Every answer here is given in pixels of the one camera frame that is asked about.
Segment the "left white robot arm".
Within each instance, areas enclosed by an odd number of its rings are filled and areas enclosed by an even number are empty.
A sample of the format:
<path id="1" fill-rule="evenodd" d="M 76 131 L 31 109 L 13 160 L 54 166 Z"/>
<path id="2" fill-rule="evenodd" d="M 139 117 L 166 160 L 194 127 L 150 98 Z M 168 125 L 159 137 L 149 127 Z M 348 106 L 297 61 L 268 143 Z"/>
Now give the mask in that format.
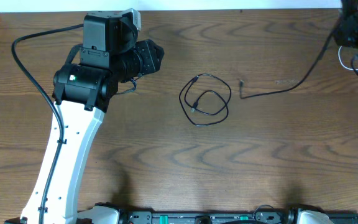
<path id="1" fill-rule="evenodd" d="M 135 9 L 87 13 L 74 45 L 46 96 L 53 119 L 34 190 L 13 223 L 125 223 L 124 211 L 107 203 L 79 211 L 78 194 L 93 139 L 118 85 L 160 70 L 163 48 L 139 40 Z"/>

